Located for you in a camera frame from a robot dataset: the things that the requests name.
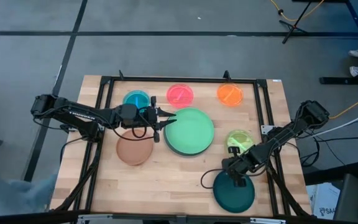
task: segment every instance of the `wooden board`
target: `wooden board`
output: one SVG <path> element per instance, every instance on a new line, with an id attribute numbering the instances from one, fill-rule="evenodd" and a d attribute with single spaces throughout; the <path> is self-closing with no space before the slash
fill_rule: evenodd
<path id="1" fill-rule="evenodd" d="M 85 76 L 78 102 L 94 106 L 100 76 Z M 114 82 L 111 107 L 122 104 L 123 97 L 132 90 L 143 90 L 149 96 L 157 97 L 161 109 L 174 112 L 166 98 L 172 82 Z M 230 108 L 222 105 L 216 98 L 218 83 L 186 83 L 194 92 L 192 106 L 203 110 L 213 120 L 215 135 L 212 145 L 195 157 L 183 157 L 169 150 L 163 134 L 161 141 L 154 144 L 150 158 L 140 166 L 123 163 L 116 154 L 118 137 L 106 130 L 98 178 L 94 191 L 92 212 L 103 213 L 146 213 L 146 214 L 187 214 L 187 215 L 255 215 L 271 217 L 269 188 L 266 175 L 252 177 L 255 185 L 255 200 L 250 209 L 243 213 L 230 213 L 223 210 L 214 200 L 212 190 L 200 185 L 203 173 L 210 169 L 221 168 L 221 160 L 227 156 L 224 140 L 234 129 L 244 129 L 261 142 L 254 89 L 251 84 L 240 84 L 244 92 L 241 105 Z M 279 80 L 268 80 L 268 92 L 272 105 L 275 125 L 285 125 L 290 121 L 283 85 Z M 267 122 L 262 90 L 264 120 Z M 118 128 L 118 133 L 125 130 Z M 78 133 L 71 133 L 68 141 L 78 138 Z M 59 206 L 73 190 L 80 176 L 86 142 L 74 142 L 66 147 L 60 167 L 51 208 Z M 310 213 L 308 194 L 298 157 L 293 146 L 283 146 L 282 164 L 285 181 L 295 200 Z M 210 173 L 204 178 L 204 184 L 212 185 L 218 173 Z M 81 201 L 83 208 L 88 187 L 85 187 Z M 278 207 L 283 213 L 280 191 L 276 189 Z"/>

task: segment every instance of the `teal plate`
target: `teal plate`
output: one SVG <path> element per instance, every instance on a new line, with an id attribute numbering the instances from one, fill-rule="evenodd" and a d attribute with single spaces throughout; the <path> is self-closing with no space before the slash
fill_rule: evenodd
<path id="1" fill-rule="evenodd" d="M 226 211 L 240 213 L 251 207 L 255 199 L 255 188 L 248 176 L 244 176 L 246 187 L 235 187 L 234 181 L 224 171 L 220 172 L 213 185 L 217 203 Z"/>
<path id="2" fill-rule="evenodd" d="M 195 156 L 205 151 L 214 138 L 214 124 L 209 116 L 197 108 L 175 112 L 177 121 L 164 128 L 165 142 L 175 153 Z"/>
<path id="3" fill-rule="evenodd" d="M 137 108 L 143 108 L 150 104 L 150 98 L 147 93 L 141 90 L 134 90 L 129 92 L 122 102 L 136 105 Z"/>

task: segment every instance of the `floor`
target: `floor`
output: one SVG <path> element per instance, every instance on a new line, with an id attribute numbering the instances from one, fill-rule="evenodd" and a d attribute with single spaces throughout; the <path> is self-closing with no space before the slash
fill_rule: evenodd
<path id="1" fill-rule="evenodd" d="M 72 31 L 82 0 L 0 0 L 0 30 Z M 276 0 L 296 18 L 305 3 Z M 358 14 L 358 0 L 351 0 Z M 269 0 L 89 0 L 79 31 L 241 31 L 285 32 Z M 324 3 L 298 24 L 310 32 L 358 32 L 345 4 Z M 348 77 L 358 65 L 347 51 L 358 37 L 81 36 L 64 66 L 60 96 L 76 100 L 83 75 L 221 77 L 281 79 L 291 116 L 302 101 L 318 100 L 331 114 L 358 101 L 358 86 L 320 85 L 320 76 Z M 0 175 L 22 179 L 39 127 L 32 122 L 34 97 L 50 93 L 60 71 L 69 36 L 0 36 Z M 358 107 L 330 121 L 329 129 L 358 116 Z M 322 138 L 358 136 L 358 124 Z M 33 180 L 56 173 L 67 135 L 49 130 Z M 316 149 L 299 140 L 301 154 Z M 358 162 L 358 140 L 330 146 L 344 163 Z M 341 165 L 325 145 L 313 169 Z"/>

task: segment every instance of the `tripod stand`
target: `tripod stand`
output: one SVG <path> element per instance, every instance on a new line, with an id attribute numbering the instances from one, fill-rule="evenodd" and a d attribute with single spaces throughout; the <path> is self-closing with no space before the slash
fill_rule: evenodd
<path id="1" fill-rule="evenodd" d="M 306 31 L 304 31 L 303 29 L 299 29 L 296 25 L 298 25 L 299 21 L 302 19 L 303 15 L 305 14 L 306 10 L 308 10 L 309 6 L 311 4 L 311 1 L 308 3 L 308 5 L 305 7 L 305 9 L 303 10 L 302 14 L 299 16 L 298 20 L 296 20 L 295 24 L 289 24 L 285 21 L 279 20 L 280 23 L 285 24 L 288 26 L 288 28 L 290 28 L 290 31 L 288 31 L 288 34 L 285 36 L 284 40 L 283 40 L 283 44 L 285 44 L 288 40 L 288 38 L 290 38 L 291 34 L 295 31 L 298 30 L 304 34 L 307 34 Z M 283 13 L 283 10 L 279 10 L 278 14 L 281 15 L 281 13 Z"/>

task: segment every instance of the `brown plate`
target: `brown plate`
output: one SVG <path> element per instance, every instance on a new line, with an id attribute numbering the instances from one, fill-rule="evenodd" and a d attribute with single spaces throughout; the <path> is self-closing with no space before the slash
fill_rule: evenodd
<path id="1" fill-rule="evenodd" d="M 143 135 L 143 130 L 134 130 L 137 136 Z M 125 138 L 137 139 L 132 130 L 125 132 L 123 135 Z M 125 139 L 118 139 L 117 142 L 117 155 L 120 160 L 130 166 L 136 166 L 146 161 L 153 151 L 153 139 L 146 139 L 143 141 L 129 141 Z"/>

